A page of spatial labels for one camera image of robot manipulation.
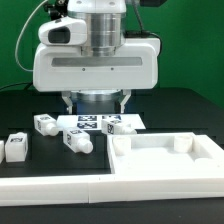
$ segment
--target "white foam platform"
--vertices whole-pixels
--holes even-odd
[[[189,153],[174,151],[178,133],[145,134],[129,136],[132,148],[125,156],[116,156],[115,136],[108,136],[113,174],[1,178],[0,205],[224,197],[223,150],[205,135],[188,134]]]
[[[101,130],[102,119],[109,117],[131,123],[131,127],[134,129],[145,129],[145,125],[138,114],[61,115],[57,119],[57,126],[60,130],[71,127],[88,131]]]

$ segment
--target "green backdrop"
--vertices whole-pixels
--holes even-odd
[[[26,19],[40,2],[1,1],[0,86],[32,80],[32,73],[16,65],[14,49]],[[139,11],[145,28],[163,40],[157,87],[190,88],[224,108],[224,1],[167,0],[159,8]],[[43,10],[38,11],[24,34],[19,56],[25,67],[32,69],[38,27],[48,20]],[[132,7],[126,26],[138,29]]]

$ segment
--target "black cable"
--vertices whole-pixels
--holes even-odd
[[[33,82],[28,83],[23,90],[28,90],[33,85]]]
[[[151,33],[150,31],[147,31],[147,30],[144,29],[144,25],[143,25],[140,13],[139,13],[138,8],[137,8],[137,4],[136,4],[135,0],[131,0],[131,2],[132,2],[132,6],[133,6],[133,9],[134,9],[134,12],[135,12],[135,16],[138,20],[138,24],[139,24],[139,27],[140,27],[139,35],[141,36],[141,38],[147,38],[147,37],[150,37],[150,36],[158,38],[160,40],[160,51],[159,51],[159,55],[160,55],[160,53],[162,52],[162,48],[163,48],[163,42],[162,42],[160,36],[155,34],[155,33]]]
[[[14,86],[20,86],[20,85],[27,85],[24,89],[28,89],[31,85],[33,85],[33,82],[20,82],[20,83],[10,84],[7,86],[2,86],[2,87],[0,87],[0,91],[2,91],[3,89],[7,89],[10,87],[14,87]]]
[[[142,22],[142,18],[141,18],[140,14],[139,14],[139,11],[138,11],[138,8],[137,8],[135,0],[131,0],[131,3],[132,3],[132,7],[134,9],[134,12],[135,12],[135,16],[136,16],[136,18],[138,20],[138,24],[140,26],[140,29],[141,29],[141,31],[143,31],[144,30],[144,25],[143,25],[143,22]]]

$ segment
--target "small white cube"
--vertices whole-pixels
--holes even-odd
[[[93,150],[89,134],[79,128],[65,128],[63,130],[63,142],[75,153],[88,154]]]
[[[106,135],[137,134],[136,130],[131,128],[130,123],[122,122],[119,119],[113,118],[102,120],[102,133]]]
[[[5,146],[4,141],[0,141],[0,163],[5,158]]]
[[[20,132],[9,135],[9,138],[5,144],[6,162],[24,162],[27,151],[27,134]]]
[[[57,121],[48,114],[35,115],[34,127],[43,136],[55,136],[59,132],[59,129],[57,127]]]

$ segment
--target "cable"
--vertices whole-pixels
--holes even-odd
[[[131,2],[132,2],[132,6],[133,6],[133,9],[134,9],[134,12],[135,12],[135,16],[138,20],[138,24],[140,26],[140,29],[141,29],[141,31],[143,31],[144,30],[144,25],[143,25],[142,18],[140,16],[138,8],[137,8],[137,4],[136,4],[135,0],[131,0]]]
[[[141,37],[153,36],[153,37],[158,38],[160,40],[160,51],[159,51],[159,55],[160,55],[160,53],[162,52],[162,48],[163,48],[162,39],[160,38],[159,35],[157,35],[155,33],[151,33],[150,31],[147,31],[147,30],[144,29],[144,25],[143,25],[141,16],[140,16],[138,8],[137,8],[137,4],[136,4],[135,0],[131,0],[131,2],[132,2],[132,6],[133,6],[133,9],[134,9],[134,12],[135,12],[135,16],[138,20],[138,24],[139,24],[140,31],[141,31],[141,33],[140,33]]]
[[[28,23],[30,22],[30,20],[33,18],[34,14],[39,10],[40,7],[42,7],[42,5],[44,5],[45,3],[47,3],[48,0],[44,0],[42,3],[40,3],[37,8],[31,13],[31,15],[29,16],[29,18],[27,19],[26,23],[24,24],[21,32],[20,32],[20,35],[17,39],[17,42],[16,42],[16,48],[15,48],[15,59],[16,59],[16,63],[19,65],[19,67],[21,69],[23,69],[24,71],[26,72],[33,72],[33,70],[31,69],[27,69],[27,68],[24,68],[21,64],[20,64],[20,61],[19,61],[19,57],[18,57],[18,49],[19,49],[19,45],[20,45],[20,41],[22,39],[22,36],[24,34],[24,31],[26,30],[27,28],[27,25]]]
[[[7,89],[7,88],[10,88],[10,87],[14,87],[14,86],[20,86],[20,85],[27,85],[24,88],[24,90],[27,90],[31,85],[33,85],[33,82],[20,82],[20,83],[10,84],[10,85],[7,85],[7,86],[2,86],[2,87],[0,87],[0,91],[2,91],[3,89]]]

